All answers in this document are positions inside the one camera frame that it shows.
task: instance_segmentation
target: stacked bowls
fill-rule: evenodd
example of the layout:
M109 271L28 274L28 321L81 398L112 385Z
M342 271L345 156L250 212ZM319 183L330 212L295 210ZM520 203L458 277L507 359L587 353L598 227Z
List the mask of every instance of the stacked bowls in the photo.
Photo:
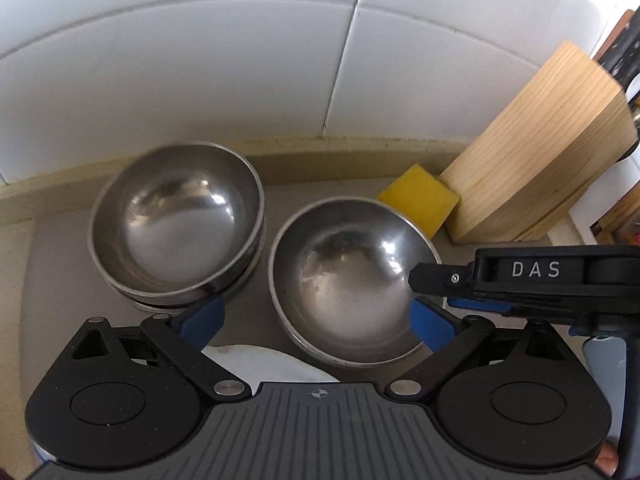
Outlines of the stacked bowls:
M88 245L107 282L137 306L179 310L238 290L265 230L251 164L223 146L189 142L141 156L107 184Z

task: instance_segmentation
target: wall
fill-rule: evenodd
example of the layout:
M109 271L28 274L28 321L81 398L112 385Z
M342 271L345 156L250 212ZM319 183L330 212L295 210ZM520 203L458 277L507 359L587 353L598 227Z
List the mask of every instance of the wall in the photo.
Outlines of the wall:
M640 7L640 0L619 0L611 15L607 30L627 9ZM629 87L626 96L631 99L640 91L640 77L637 77ZM590 226L598 221L622 196L640 180L640 150L610 168L597 180L580 201L572 208L570 215L580 231L585 242L595 244L596 240L590 231Z
M626 8L0 0L0 173L15 182L179 139L471 140L562 40L592 52Z

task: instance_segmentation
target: stainless steel bowl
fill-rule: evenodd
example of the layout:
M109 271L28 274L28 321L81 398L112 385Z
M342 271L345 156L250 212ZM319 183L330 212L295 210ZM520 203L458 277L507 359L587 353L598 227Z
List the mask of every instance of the stainless steel bowl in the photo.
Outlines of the stainless steel bowl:
M407 283L419 262L440 258L407 218L375 200L331 198L283 225L269 256L269 289L299 346L334 365L372 368L421 345Z
M143 155L106 186L89 248L130 298L185 304L242 274L263 217L264 191L247 160L216 144L176 144Z
M262 253L264 252L264 245L265 245L266 238L267 238L267 227L266 227L266 221L264 221L262 222L262 227L260 229L258 247L254 253L254 257L249 262L249 265L247 266L247 268L242 272L242 274L240 274L238 279L235 280L231 285L229 285L225 290L222 290L220 292L220 296L222 296L222 298L225 300L225 304L228 304L228 302L231 301L236 296L236 294L238 294L242 290L242 288L246 285L249 278L254 273L255 268L258 266L258 263L260 263ZM180 305L171 305L169 307L158 306L153 304L142 303L141 301L136 301L133 298L130 298L129 296L124 294L124 292L122 292L121 290L117 290L117 292L125 296L128 300L130 300L131 304L137 309L144 310L145 312L152 312L153 314L176 315L176 314L180 314L186 308L189 308L193 304L193 302L191 302L191 303L180 304Z

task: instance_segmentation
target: screw head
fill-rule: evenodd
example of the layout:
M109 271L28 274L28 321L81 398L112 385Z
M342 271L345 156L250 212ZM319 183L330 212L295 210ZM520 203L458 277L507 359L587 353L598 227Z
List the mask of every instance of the screw head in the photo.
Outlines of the screw head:
M484 316L478 316L478 314L468 314L467 316L465 316L466 320L469 321L485 321L486 318Z
M213 391L225 397L232 397L240 395L242 392L244 392L244 384L242 384L240 381L236 381L235 379L218 381L213 386Z
M409 397L419 394L422 386L416 381L401 379L399 381L393 381L389 389L396 395Z

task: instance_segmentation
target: bowl rim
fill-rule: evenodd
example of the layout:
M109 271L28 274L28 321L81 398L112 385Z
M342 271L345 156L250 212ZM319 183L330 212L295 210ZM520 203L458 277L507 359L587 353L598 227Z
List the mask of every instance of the bowl rim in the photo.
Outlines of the bowl rim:
M293 213L293 215L291 215L284 222L282 227L278 230L278 233L276 234L275 238L273 239L273 243L269 251L269 258L267 261L267 281L269 284L269 294L271 296L271 301L273 302L273 306L275 307L276 312L278 313L278 318L280 319L280 322L286 329L287 333L289 333L289 335L294 339L294 341L298 345L302 346L303 349L307 350L311 355L313 355L317 359L320 359L325 363L329 363L341 368L360 368L360 369L377 368L382 365L399 361L400 359L404 359L405 357L409 357L409 355L413 354L414 352L417 352L421 347L424 346L424 343L422 341L420 341L414 348L410 349L404 354L399 355L397 357L393 357L391 359L386 359L383 361L363 363L358 361L349 361L346 359L341 359L339 357L336 357L334 355L331 355L319 349L317 346L307 341L300 334L300 332L298 332L298 330L295 329L293 324L289 321L289 318L287 318L286 314L284 313L284 310L282 309L280 301L278 300L278 295L275 289L275 282L273 277L273 267L275 263L276 252L278 251L278 246L280 245L280 241L282 240L282 237L285 235L285 233L289 230L289 227L291 227L291 225L293 225L300 217L304 216L306 213L314 209L317 209L323 205L326 205L328 203L333 203L333 202L366 202L369 204L373 204L375 206L379 206L382 209L386 209L387 211L389 211L390 213L392 213L393 215L395 215L396 217L404 221L415 232L417 232L420 238L422 238L422 240L424 240L427 246L430 248L431 253L433 254L436 260L436 263L438 264L442 263L442 260L440 259L440 255L438 254L438 251L434 247L433 243L424 235L424 233L413 222L411 222L401 212L397 211L396 209L393 209L391 206L388 206L387 204L380 202L379 200L366 198L362 196L334 196L334 197L318 200L316 202L313 202L311 204L304 206L302 209L299 209L299 211ZM445 298L442 299L442 304L444 306Z
M262 260L262 256L264 254L264 248L266 245L267 239L267 227L266 221L262 223L263 227L260 230L260 238L258 240L258 247L255 250L254 256L252 257L249 264L242 271L242 274L238 276L238 278L231 283L227 288L221 290L219 292L222 299L225 301L225 304L231 299L233 299L237 293L239 293L254 275L255 269L258 267L258 264ZM153 305L142 303L141 301L137 301L135 298L127 296L121 290L117 290L114 288L118 294L120 294L126 300L129 300L131 304L138 310L142 310L144 312L151 312L153 314L172 314L172 316L180 314L184 312L189 306L191 306L194 302L190 302L187 305L184 304L174 304L174 305Z
M98 213L98 209L100 208L100 205L102 204L102 200L104 199L105 195L109 192L111 187L118 181L118 179L127 170L132 168L133 165L139 163L140 160L143 160L144 158L146 158L148 156L151 156L151 155L153 155L153 154L155 154L157 152L160 152L162 150L165 150L167 148L179 148L181 146L205 146L206 148L217 148L219 150L223 150L224 152L227 152L227 153L230 153L231 155L236 156L241 162L244 162L245 166L249 169L249 171L253 175L254 182L255 182L255 185L256 185L257 190L258 190L258 214L256 215L254 225L252 227L251 232L249 233L249 235L247 237L247 240L245 240L244 245L242 245L242 248L236 253L236 255L229 262L227 262L224 265L224 267L219 269L217 272L214 272L213 274L210 274L204 280L201 280L198 283L195 283L194 285L190 285L190 286L187 286L185 288L177 288L175 290L170 290L168 292L149 292L148 290L138 290L136 288L132 288L130 286L126 286L123 283L120 283L113 276L111 276L110 273L107 272L107 270L104 268L104 266L100 262L100 259L98 258L98 255L97 255L97 253L95 251L95 247L94 247L94 223L95 223L95 217L96 217L96 215ZM148 152L143 153L142 155L137 156L134 160L132 160L129 164L127 164L124 168L122 168L118 173L116 173L115 175L113 175L109 179L107 184L105 184L104 187L100 190L100 193L98 193L98 197L95 199L94 206L91 209L91 215L89 217L89 229L87 230L87 243L88 243L89 252L91 253L91 258L94 261L94 264L96 265L96 267L100 271L101 275L107 280L107 282L110 283L111 285L113 285L115 288L117 288L119 290L124 290L125 292L129 292L130 294L136 294L136 295L144 296L144 297L147 297L147 298L165 298L165 297L168 297L168 296L174 296L174 295L181 294L181 293L184 293L184 292L189 292L189 291L192 291L192 290L196 290L196 289L200 288L201 286L206 285L207 283L211 282L212 280L215 280L215 279L219 278L225 272L227 272L251 248L251 246L255 242L256 237L260 233L260 228L262 226L262 220L263 219L264 219L264 188L262 186L262 181L260 180L260 176L258 176L257 171L255 171L255 168L251 165L251 163L244 156L240 155L239 153L235 152L234 150L232 150L232 149L230 149L230 148L228 148L226 146L222 146L221 144L216 144L215 142L207 142L205 140L192 140L192 141L187 141L187 142L172 142L170 144L164 144L162 146L158 146L157 148L154 148L152 150L149 150Z

